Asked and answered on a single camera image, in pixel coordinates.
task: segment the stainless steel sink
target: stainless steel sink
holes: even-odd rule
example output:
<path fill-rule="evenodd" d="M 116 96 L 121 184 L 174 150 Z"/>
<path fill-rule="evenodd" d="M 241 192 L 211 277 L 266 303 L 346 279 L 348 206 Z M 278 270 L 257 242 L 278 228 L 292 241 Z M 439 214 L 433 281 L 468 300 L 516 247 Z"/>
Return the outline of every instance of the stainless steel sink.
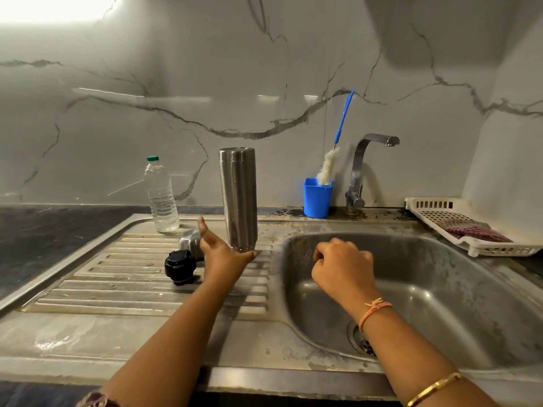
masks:
<path fill-rule="evenodd" d="M 332 237 L 374 254 L 384 299 L 459 368 L 543 361 L 543 322 L 535 307 L 493 276 L 484 260 L 409 234 L 321 233 L 289 239 L 282 273 L 288 309 L 308 341 L 349 356 L 372 356 L 349 315 L 311 279 L 312 252 Z"/>
<path fill-rule="evenodd" d="M 163 235 L 134 215 L 0 300 L 0 380 L 108 380 L 197 288 L 174 286 L 162 267 L 197 218 Z M 206 221 L 225 237 L 223 216 Z M 333 236 L 374 254 L 384 298 L 491 396 L 543 402 L 541 284 L 510 259 L 469 258 L 393 209 L 260 216 L 261 255 L 217 316 L 201 387 L 395 399 L 370 343 L 311 279 L 313 249 Z"/>

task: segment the faucet spout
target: faucet spout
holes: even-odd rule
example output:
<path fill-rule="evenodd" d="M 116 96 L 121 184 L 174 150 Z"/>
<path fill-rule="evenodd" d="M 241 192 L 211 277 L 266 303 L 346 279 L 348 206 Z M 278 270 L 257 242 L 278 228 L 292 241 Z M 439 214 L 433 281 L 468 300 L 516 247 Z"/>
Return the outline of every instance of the faucet spout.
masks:
<path fill-rule="evenodd" d="M 383 143 L 385 147 L 394 147 L 400 143 L 398 137 L 385 136 L 383 134 L 366 134 L 362 140 L 360 140 L 356 146 L 355 157 L 352 161 L 349 190 L 345 193 L 346 210 L 349 214 L 357 214 L 365 205 L 365 201 L 362 199 L 362 164 L 366 147 L 372 141 Z"/>

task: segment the blue plastic container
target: blue plastic container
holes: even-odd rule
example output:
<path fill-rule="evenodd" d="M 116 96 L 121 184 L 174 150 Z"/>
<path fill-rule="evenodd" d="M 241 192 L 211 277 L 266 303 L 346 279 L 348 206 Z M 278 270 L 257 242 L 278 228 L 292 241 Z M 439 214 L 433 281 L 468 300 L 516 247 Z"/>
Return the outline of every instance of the blue plastic container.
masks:
<path fill-rule="evenodd" d="M 306 178 L 303 183 L 303 213 L 311 218 L 328 216 L 333 185 L 334 181 L 330 185 L 319 185 L 316 178 Z"/>

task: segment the white plastic basket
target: white plastic basket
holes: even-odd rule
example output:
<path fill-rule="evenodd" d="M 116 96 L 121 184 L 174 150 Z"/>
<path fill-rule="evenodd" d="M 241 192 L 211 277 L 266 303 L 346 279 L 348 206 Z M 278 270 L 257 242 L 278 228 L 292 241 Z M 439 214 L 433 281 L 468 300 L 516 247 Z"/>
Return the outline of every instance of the white plastic basket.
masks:
<path fill-rule="evenodd" d="M 527 257 L 537 253 L 543 248 L 542 240 L 534 240 L 524 234 L 518 233 L 510 228 L 501 226 L 497 222 L 491 222 L 479 217 L 471 209 L 469 202 L 462 198 L 428 198 L 428 197 L 407 197 L 406 208 L 415 214 L 420 220 L 432 227 L 452 244 L 467 250 L 472 257 L 494 256 L 494 257 Z M 479 240 L 473 237 L 464 236 L 456 238 L 438 226 L 438 222 L 445 218 L 472 219 L 488 223 L 494 230 L 504 235 L 513 243 L 496 243 L 493 241 Z"/>

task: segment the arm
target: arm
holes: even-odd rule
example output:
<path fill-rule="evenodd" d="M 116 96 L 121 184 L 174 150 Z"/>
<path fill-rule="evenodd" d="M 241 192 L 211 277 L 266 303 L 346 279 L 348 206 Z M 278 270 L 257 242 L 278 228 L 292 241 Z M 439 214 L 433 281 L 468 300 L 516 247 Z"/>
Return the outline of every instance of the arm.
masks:
<path fill-rule="evenodd" d="M 375 286 L 373 255 L 351 242 L 332 239 L 319 243 L 312 276 L 358 323 L 381 294 Z M 383 307 L 364 322 L 363 333 L 400 402 L 406 405 L 426 387 L 457 371 L 455 366 L 421 336 L 392 307 Z M 450 383 L 419 404 L 421 407 L 498 407 L 466 378 Z"/>
<path fill-rule="evenodd" d="M 170 319 L 115 373 L 101 392 L 130 407 L 186 406 L 215 317 L 254 251 L 239 254 L 198 220 L 204 281 Z"/>

